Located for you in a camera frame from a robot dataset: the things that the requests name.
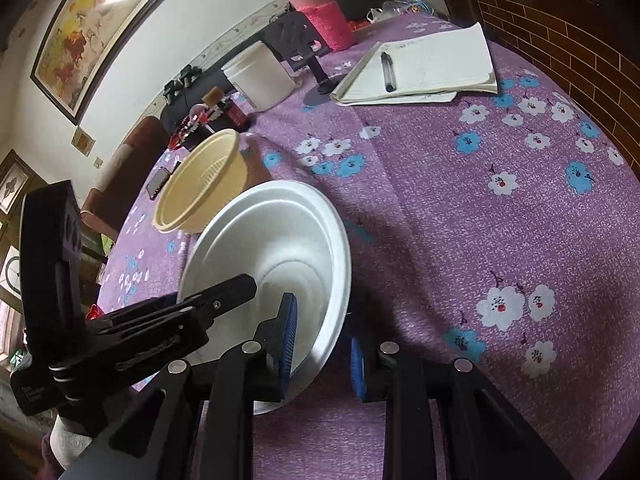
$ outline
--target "white plastic jar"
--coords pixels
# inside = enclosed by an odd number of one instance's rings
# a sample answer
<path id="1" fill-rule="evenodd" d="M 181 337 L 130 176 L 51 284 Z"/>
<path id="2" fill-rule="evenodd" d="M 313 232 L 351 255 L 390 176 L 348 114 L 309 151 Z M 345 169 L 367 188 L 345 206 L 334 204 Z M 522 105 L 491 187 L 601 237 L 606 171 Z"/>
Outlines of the white plastic jar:
<path id="1" fill-rule="evenodd" d="M 222 72 L 257 112 L 284 101 L 296 87 L 284 67 L 261 41 L 226 63 Z"/>

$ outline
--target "pink thermos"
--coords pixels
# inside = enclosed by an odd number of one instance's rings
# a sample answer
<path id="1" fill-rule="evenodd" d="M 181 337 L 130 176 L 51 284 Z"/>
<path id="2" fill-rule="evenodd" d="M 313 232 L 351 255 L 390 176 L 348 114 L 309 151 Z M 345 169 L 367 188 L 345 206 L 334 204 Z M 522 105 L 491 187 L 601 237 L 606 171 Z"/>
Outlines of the pink thermos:
<path id="1" fill-rule="evenodd" d="M 302 12 L 334 51 L 345 50 L 355 38 L 340 7 L 333 0 L 290 0 Z"/>

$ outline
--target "brick wall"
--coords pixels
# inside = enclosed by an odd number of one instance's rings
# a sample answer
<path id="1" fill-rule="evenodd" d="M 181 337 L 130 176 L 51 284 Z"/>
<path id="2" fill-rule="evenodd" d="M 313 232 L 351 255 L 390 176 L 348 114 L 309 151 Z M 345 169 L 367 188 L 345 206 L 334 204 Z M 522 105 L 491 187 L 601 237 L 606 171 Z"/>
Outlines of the brick wall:
<path id="1" fill-rule="evenodd" d="M 607 43 L 510 0 L 478 0 L 489 35 L 545 72 L 606 131 L 640 178 L 640 70 Z"/>

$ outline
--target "paper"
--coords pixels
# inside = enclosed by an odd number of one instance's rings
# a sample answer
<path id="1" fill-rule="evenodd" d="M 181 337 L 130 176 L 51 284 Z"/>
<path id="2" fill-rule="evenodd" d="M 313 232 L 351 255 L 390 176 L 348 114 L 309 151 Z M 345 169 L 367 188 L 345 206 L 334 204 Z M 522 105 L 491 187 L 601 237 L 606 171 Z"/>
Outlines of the paper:
<path id="1" fill-rule="evenodd" d="M 438 94 L 407 95 L 400 97 L 390 97 L 388 99 L 378 99 L 373 101 L 361 101 L 352 103 L 337 103 L 338 106 L 357 105 L 406 105 L 425 103 L 450 103 L 458 95 L 457 92 L 441 92 Z"/>
<path id="2" fill-rule="evenodd" d="M 380 54 L 393 60 L 398 89 L 386 92 Z M 497 94 L 494 67 L 479 23 L 412 40 L 377 43 L 332 92 L 344 104 L 457 91 Z M 434 98 L 401 102 L 434 102 Z"/>

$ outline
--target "screw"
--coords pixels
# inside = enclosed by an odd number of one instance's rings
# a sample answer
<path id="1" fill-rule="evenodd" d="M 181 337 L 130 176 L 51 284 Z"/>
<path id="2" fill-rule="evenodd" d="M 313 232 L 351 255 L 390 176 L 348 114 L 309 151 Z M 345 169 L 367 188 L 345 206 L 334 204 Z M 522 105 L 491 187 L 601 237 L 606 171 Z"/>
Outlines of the screw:
<path id="1" fill-rule="evenodd" d="M 397 354 L 400 350 L 398 343 L 394 343 L 393 341 L 386 341 L 380 345 L 380 351 L 383 354 Z"/>
<path id="2" fill-rule="evenodd" d="M 176 359 L 168 364 L 167 369 L 170 374 L 181 374 L 187 369 L 187 363 L 181 359 Z"/>
<path id="3" fill-rule="evenodd" d="M 262 345 L 257 341 L 247 341 L 242 345 L 242 351 L 245 354 L 255 354 L 256 352 L 259 352 L 261 348 Z"/>
<path id="4" fill-rule="evenodd" d="M 474 368 L 473 364 L 469 359 L 456 359 L 455 362 L 453 363 L 453 366 L 457 371 L 462 372 L 464 374 L 466 374 L 467 372 L 470 372 Z"/>

